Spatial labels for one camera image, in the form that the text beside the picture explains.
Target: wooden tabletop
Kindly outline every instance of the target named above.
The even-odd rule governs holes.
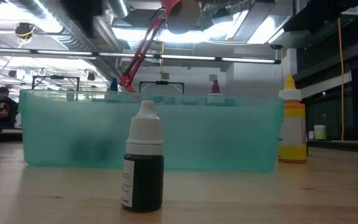
[[[310,148],[271,174],[165,171],[163,208],[121,209],[121,171],[31,167],[0,144],[0,223],[358,223],[358,153]]]

